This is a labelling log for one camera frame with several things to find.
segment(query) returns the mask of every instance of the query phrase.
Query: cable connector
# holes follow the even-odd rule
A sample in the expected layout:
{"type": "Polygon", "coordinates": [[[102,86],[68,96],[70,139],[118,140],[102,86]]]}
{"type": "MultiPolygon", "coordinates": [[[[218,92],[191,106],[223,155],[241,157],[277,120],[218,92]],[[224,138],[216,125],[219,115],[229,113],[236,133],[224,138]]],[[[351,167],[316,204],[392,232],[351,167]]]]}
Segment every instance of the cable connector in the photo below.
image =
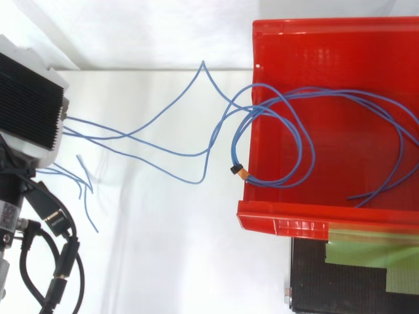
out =
{"type": "Polygon", "coordinates": [[[28,220],[27,227],[23,230],[24,231],[24,238],[22,240],[22,247],[23,251],[30,250],[33,239],[41,230],[41,224],[37,221],[28,220]]]}
{"type": "MultiPolygon", "coordinates": [[[[39,182],[46,191],[45,184],[39,182]]],[[[39,217],[46,222],[56,237],[64,234],[70,229],[71,224],[68,218],[61,211],[60,206],[38,189],[31,189],[25,193],[25,198],[30,202],[39,217]]]]}
{"type": "Polygon", "coordinates": [[[246,180],[250,176],[250,173],[243,168],[242,164],[234,165],[230,168],[230,170],[233,175],[238,174],[243,180],[246,180]]]}

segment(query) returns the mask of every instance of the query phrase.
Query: black cable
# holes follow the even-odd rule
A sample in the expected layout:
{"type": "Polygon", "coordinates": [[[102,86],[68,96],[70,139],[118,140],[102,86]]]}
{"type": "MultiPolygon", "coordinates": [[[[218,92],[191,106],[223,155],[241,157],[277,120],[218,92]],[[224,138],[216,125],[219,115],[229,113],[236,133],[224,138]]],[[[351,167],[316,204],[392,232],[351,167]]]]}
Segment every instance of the black cable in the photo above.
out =
{"type": "MultiPolygon", "coordinates": [[[[67,241],[70,240],[68,233],[63,234],[63,237],[67,241]]],[[[83,302],[84,286],[85,286],[84,267],[83,267],[83,263],[81,261],[81,257],[80,257],[80,254],[79,253],[77,253],[77,256],[76,256],[76,262],[77,262],[77,265],[79,267],[79,273],[80,273],[80,291],[79,291],[79,298],[77,300],[77,304],[76,304],[76,307],[74,308],[73,314],[77,314],[79,312],[79,310],[80,310],[80,306],[81,306],[81,304],[83,302]]]]}
{"type": "MultiPolygon", "coordinates": [[[[60,252],[58,251],[54,240],[43,229],[38,230],[37,235],[44,238],[44,240],[46,241],[46,243],[50,247],[50,250],[51,250],[52,254],[54,255],[54,261],[57,262],[58,258],[60,257],[60,252]]],[[[29,277],[29,274],[27,273],[26,260],[27,260],[27,253],[30,249],[30,246],[31,246],[31,243],[28,246],[23,246],[22,245],[22,252],[20,253],[20,259],[19,259],[20,275],[22,276],[22,280],[24,281],[24,284],[25,284],[26,288],[31,292],[33,297],[42,306],[43,303],[44,303],[44,297],[39,292],[37,287],[35,287],[35,285],[33,284],[32,280],[29,277]]]]}
{"type": "MultiPolygon", "coordinates": [[[[40,229],[37,232],[37,235],[44,238],[44,240],[46,241],[46,243],[50,247],[52,254],[54,255],[55,262],[57,262],[58,258],[60,257],[60,252],[58,251],[54,240],[43,229],[40,229]]],[[[70,240],[68,233],[63,234],[63,236],[67,241],[70,240]]],[[[31,292],[31,294],[38,301],[38,303],[41,306],[44,306],[44,300],[45,300],[44,296],[39,292],[37,287],[35,287],[35,285],[33,284],[32,280],[30,279],[30,277],[27,273],[26,260],[27,260],[27,252],[28,251],[29,251],[29,248],[22,248],[22,252],[20,253],[20,263],[19,263],[20,274],[22,276],[22,279],[23,279],[27,289],[31,292]]],[[[79,291],[79,298],[77,300],[77,304],[76,304],[76,306],[73,310],[73,314],[77,314],[80,310],[80,307],[81,307],[81,304],[82,304],[82,301],[83,301],[83,297],[84,297],[84,287],[85,287],[84,267],[83,267],[83,263],[81,261],[81,257],[80,257],[79,254],[77,254],[76,262],[77,262],[77,265],[79,267],[79,273],[80,273],[80,291],[79,291]]]]}
{"type": "Polygon", "coordinates": [[[51,249],[52,255],[54,255],[55,262],[57,263],[57,260],[60,257],[60,252],[50,234],[45,230],[40,229],[37,235],[44,238],[46,244],[48,244],[48,246],[51,249]]]}
{"type": "Polygon", "coordinates": [[[42,306],[44,304],[44,297],[39,292],[37,287],[35,287],[32,280],[29,278],[29,274],[27,273],[27,268],[26,268],[27,252],[28,252],[27,249],[22,249],[22,252],[20,252],[20,260],[19,260],[20,275],[22,276],[22,280],[24,281],[26,288],[33,295],[33,297],[38,301],[38,303],[42,306]]]}

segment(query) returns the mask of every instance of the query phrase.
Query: red plastic bin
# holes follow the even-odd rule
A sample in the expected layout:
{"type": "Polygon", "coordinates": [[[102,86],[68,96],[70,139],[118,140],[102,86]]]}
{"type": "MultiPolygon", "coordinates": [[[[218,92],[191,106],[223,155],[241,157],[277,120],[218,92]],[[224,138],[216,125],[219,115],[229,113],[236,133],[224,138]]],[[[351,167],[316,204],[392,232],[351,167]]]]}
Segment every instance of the red plastic bin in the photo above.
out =
{"type": "MultiPolygon", "coordinates": [[[[261,20],[253,23],[253,82],[286,92],[301,86],[355,88],[397,100],[419,116],[419,18],[261,20]]],[[[273,93],[254,88],[253,104],[273,93]]],[[[414,136],[419,129],[401,110],[377,102],[414,136]]],[[[419,174],[355,209],[351,195],[376,190],[399,152],[395,128],[347,99],[321,97],[291,103],[316,148],[312,175],[290,189],[245,184],[238,218],[248,230],[279,236],[328,239],[330,228],[419,233],[419,174]]],[[[285,105],[273,109],[295,121],[285,105]]],[[[303,146],[301,178],[311,162],[303,146]]],[[[297,149],[278,120],[260,116],[252,125],[249,172],[263,180],[283,177],[297,149]]],[[[406,139],[394,180],[419,162],[406,139]]]]}

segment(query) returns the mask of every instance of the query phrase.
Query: blue wire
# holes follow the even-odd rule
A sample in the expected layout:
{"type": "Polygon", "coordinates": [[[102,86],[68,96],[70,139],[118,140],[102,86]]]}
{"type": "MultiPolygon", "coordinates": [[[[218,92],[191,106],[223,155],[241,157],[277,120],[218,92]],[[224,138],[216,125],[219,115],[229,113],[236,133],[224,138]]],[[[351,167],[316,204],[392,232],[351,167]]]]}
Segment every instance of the blue wire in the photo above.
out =
{"type": "Polygon", "coordinates": [[[77,159],[81,165],[81,167],[83,168],[84,172],[86,173],[87,179],[88,179],[88,183],[86,183],[84,180],[82,180],[80,177],[76,176],[74,173],[70,172],[69,170],[67,170],[66,168],[58,165],[57,163],[54,163],[54,165],[58,168],[60,168],[62,171],[51,168],[51,167],[47,167],[45,168],[45,170],[48,171],[44,171],[44,170],[38,170],[37,173],[42,173],[45,175],[62,175],[64,177],[70,178],[71,180],[73,180],[74,182],[77,183],[77,185],[79,186],[79,190],[80,190],[80,194],[79,194],[79,200],[81,199],[82,196],[82,188],[81,188],[81,183],[83,183],[84,185],[84,211],[86,213],[87,219],[89,220],[89,223],[93,226],[93,228],[95,229],[95,231],[97,233],[99,233],[98,229],[96,228],[96,225],[93,223],[92,219],[90,218],[90,215],[88,214],[88,207],[87,207],[87,188],[89,189],[89,191],[93,194],[93,186],[92,186],[92,182],[90,180],[90,176],[87,172],[86,167],[84,166],[82,159],[79,155],[77,155],[77,159]]]}
{"type": "Polygon", "coordinates": [[[74,182],[76,182],[77,185],[79,186],[79,190],[80,190],[80,192],[79,192],[79,199],[81,199],[82,188],[81,188],[80,182],[78,180],[74,179],[72,176],[70,176],[70,175],[68,175],[68,174],[66,174],[64,172],[61,172],[61,171],[59,171],[57,169],[52,169],[52,168],[45,168],[45,169],[46,170],[49,170],[49,171],[52,171],[52,172],[43,171],[43,170],[37,170],[37,173],[42,173],[43,175],[63,175],[64,177],[70,178],[71,180],[73,180],[74,182]]]}
{"type": "Polygon", "coordinates": [[[81,160],[81,156],[80,156],[80,155],[76,155],[76,157],[77,157],[77,160],[79,161],[79,163],[80,163],[81,167],[83,168],[84,173],[86,174],[87,181],[89,182],[89,184],[87,184],[87,183],[84,183],[84,184],[85,184],[87,187],[89,187],[89,190],[90,190],[90,191],[91,191],[91,193],[93,194],[93,186],[92,186],[92,181],[90,181],[90,176],[89,176],[89,173],[87,172],[87,169],[86,169],[86,167],[84,166],[83,161],[81,160]]]}
{"type": "Polygon", "coordinates": [[[84,212],[86,213],[87,219],[89,220],[90,224],[93,226],[93,229],[96,233],[99,233],[99,230],[96,228],[95,224],[93,223],[92,219],[90,218],[89,211],[87,210],[87,184],[84,185],[84,212]]]}
{"type": "Polygon", "coordinates": [[[292,99],[305,99],[305,98],[309,98],[309,97],[324,97],[324,96],[339,96],[339,97],[346,97],[348,99],[351,99],[352,101],[360,104],[361,106],[367,108],[368,110],[372,111],[373,113],[377,114],[378,116],[380,116],[381,118],[383,118],[384,120],[388,121],[389,123],[393,124],[396,128],[397,134],[400,138],[400,148],[399,148],[399,155],[397,158],[397,161],[392,169],[392,171],[390,172],[390,174],[388,175],[387,179],[383,182],[383,184],[380,186],[380,188],[378,188],[377,190],[373,191],[373,192],[369,192],[369,193],[365,193],[362,195],[358,195],[358,196],[351,196],[348,199],[352,200],[352,199],[356,199],[356,198],[364,198],[367,197],[367,199],[365,199],[363,202],[361,202],[359,205],[357,205],[357,207],[360,207],[362,205],[365,205],[368,201],[370,201],[371,199],[373,199],[377,194],[383,192],[383,191],[387,191],[399,184],[401,184],[402,182],[404,182],[405,180],[407,180],[418,168],[419,168],[419,163],[409,172],[407,173],[403,178],[399,179],[398,181],[390,184],[389,182],[391,181],[391,178],[394,176],[395,172],[397,171],[397,169],[400,166],[400,163],[402,161],[403,158],[403,147],[404,147],[404,139],[403,139],[403,135],[402,133],[404,133],[407,137],[409,137],[416,145],[419,146],[419,141],[410,134],[410,132],[408,132],[404,127],[400,126],[395,120],[394,118],[388,113],[386,112],[383,108],[379,107],[377,104],[373,103],[372,101],[363,99],[362,97],[359,96],[355,96],[353,94],[359,94],[359,95],[363,95],[363,96],[369,96],[369,97],[374,97],[377,99],[381,99],[387,102],[390,102],[393,105],[398,106],[400,109],[404,110],[408,115],[410,115],[410,117],[419,125],[419,119],[416,118],[416,116],[409,110],[407,109],[405,106],[403,106],[402,104],[386,98],[384,96],[380,96],[380,95],[376,95],[373,93],[369,93],[369,92],[364,92],[364,91],[360,91],[360,90],[351,90],[351,89],[344,89],[344,90],[330,90],[330,89],[326,89],[326,88],[317,88],[317,87],[304,87],[304,88],[297,88],[295,90],[292,90],[290,92],[287,92],[285,94],[281,94],[279,91],[277,91],[277,89],[267,85],[267,84],[263,84],[263,83],[256,83],[256,84],[251,84],[249,86],[246,86],[244,89],[240,90],[231,100],[222,93],[222,91],[218,88],[217,84],[215,83],[215,81],[212,79],[210,72],[208,71],[206,65],[204,62],[201,63],[198,71],[196,72],[195,76],[193,77],[193,79],[191,80],[191,82],[188,84],[188,86],[185,88],[185,90],[173,101],[171,102],[167,107],[165,107],[162,111],[160,111],[153,119],[151,119],[148,123],[146,123],[145,125],[143,125],[142,127],[130,132],[130,133],[123,133],[121,131],[115,130],[113,128],[109,128],[107,126],[102,126],[100,124],[96,124],[94,122],[90,122],[90,121],[85,121],[82,119],[78,119],[78,118],[73,118],[73,117],[69,117],[70,120],[74,120],[77,122],[82,122],[85,124],[90,124],[92,126],[95,127],[99,127],[105,130],[109,130],[112,131],[114,133],[119,134],[120,136],[112,136],[112,137],[93,137],[93,136],[87,136],[87,135],[83,135],[81,133],[76,132],[75,130],[72,130],[68,127],[64,127],[66,130],[70,131],[71,133],[68,132],[64,132],[64,134],[66,135],[70,135],[73,137],[81,137],[84,139],[87,139],[88,141],[90,141],[91,143],[97,144],[103,148],[106,148],[112,152],[115,152],[117,154],[123,155],[123,156],[127,156],[127,157],[131,157],[131,158],[135,158],[138,160],[141,160],[143,162],[145,162],[146,164],[149,164],[150,166],[155,167],[156,169],[170,175],[171,177],[178,179],[180,181],[183,181],[185,183],[190,183],[190,184],[199,184],[201,183],[206,176],[206,171],[208,168],[208,158],[209,158],[209,154],[210,154],[210,150],[212,148],[212,146],[214,145],[217,136],[219,135],[219,131],[223,125],[223,122],[230,117],[231,115],[233,115],[234,113],[237,113],[239,111],[245,111],[247,112],[246,117],[243,119],[242,123],[240,124],[239,128],[237,129],[233,140],[232,140],[232,147],[231,147],[231,155],[232,155],[232,161],[234,165],[238,165],[239,161],[236,155],[236,145],[238,140],[241,138],[242,134],[245,132],[245,130],[252,124],[252,122],[260,115],[267,115],[267,116],[271,116],[274,118],[279,119],[284,126],[291,132],[291,134],[294,137],[294,140],[296,142],[297,148],[298,148],[298,157],[297,157],[297,161],[294,165],[294,168],[290,171],[290,173],[288,173],[285,177],[275,180],[275,181],[263,181],[263,180],[259,180],[258,178],[255,178],[254,176],[250,175],[247,178],[247,182],[257,185],[257,186],[265,186],[265,187],[274,187],[274,188],[291,188],[294,186],[297,186],[298,184],[303,183],[311,174],[315,162],[316,162],[316,153],[314,150],[314,144],[308,134],[308,132],[306,131],[305,127],[303,126],[302,122],[300,121],[298,115],[296,114],[295,110],[293,109],[293,107],[290,104],[290,100],[292,99]],[[224,98],[225,100],[228,101],[228,105],[227,108],[223,114],[223,116],[221,117],[220,121],[218,122],[218,124],[216,125],[215,129],[213,130],[213,133],[210,137],[209,140],[209,144],[207,149],[195,153],[195,154],[183,154],[180,152],[174,152],[172,150],[168,150],[166,148],[163,147],[159,147],[157,145],[154,145],[152,143],[143,141],[141,139],[138,139],[136,137],[133,137],[132,135],[135,133],[138,133],[139,131],[145,129],[147,126],[149,126],[150,124],[152,124],[159,116],[161,116],[164,112],[166,112],[171,106],[173,106],[177,101],[179,101],[179,99],[187,92],[187,90],[192,86],[192,84],[195,82],[196,78],[198,77],[198,75],[200,74],[201,70],[204,69],[204,71],[206,72],[210,82],[213,84],[214,88],[217,90],[217,92],[220,94],[220,96],[222,98],[224,98]],[[259,105],[254,105],[254,106],[247,106],[247,107],[241,107],[237,104],[235,104],[235,100],[237,99],[237,97],[242,94],[245,90],[247,90],[248,88],[253,88],[253,87],[264,87],[264,88],[268,88],[270,90],[272,90],[278,97],[273,97],[271,99],[268,99],[264,102],[262,102],[259,105]],[[296,172],[296,170],[299,168],[300,163],[301,163],[301,158],[302,158],[302,139],[301,136],[299,135],[299,131],[296,128],[296,126],[289,121],[288,119],[278,115],[276,112],[272,111],[271,109],[269,109],[269,107],[273,106],[273,104],[279,103],[279,102],[283,102],[285,103],[285,105],[288,107],[288,109],[291,111],[294,119],[297,121],[298,127],[302,130],[304,136],[307,138],[309,146],[310,146],[310,151],[311,151],[311,155],[312,155],[312,163],[310,164],[310,167],[308,169],[308,171],[306,172],[306,174],[303,176],[303,178],[301,178],[300,180],[298,180],[295,183],[291,183],[291,184],[287,184],[284,185],[296,172]],[[231,112],[229,112],[231,107],[236,107],[236,110],[233,110],[231,112]],[[199,181],[189,181],[186,179],[183,179],[181,177],[178,177],[177,175],[174,175],[172,173],[170,173],[169,171],[166,171],[165,169],[162,169],[161,167],[158,167],[157,165],[154,165],[153,163],[140,158],[139,156],[134,156],[131,154],[126,154],[123,152],[120,152],[118,150],[115,150],[113,148],[110,148],[104,144],[101,144],[95,140],[110,140],[110,139],[121,139],[123,137],[129,137],[130,139],[133,139],[134,141],[138,141],[140,143],[143,143],[145,145],[149,145],[151,147],[154,147],[158,150],[162,150],[164,152],[168,152],[170,154],[174,154],[177,156],[182,156],[182,157],[196,157],[196,156],[201,156],[203,154],[206,155],[206,159],[205,159],[205,164],[204,164],[204,172],[202,175],[202,178],[199,181]]]}

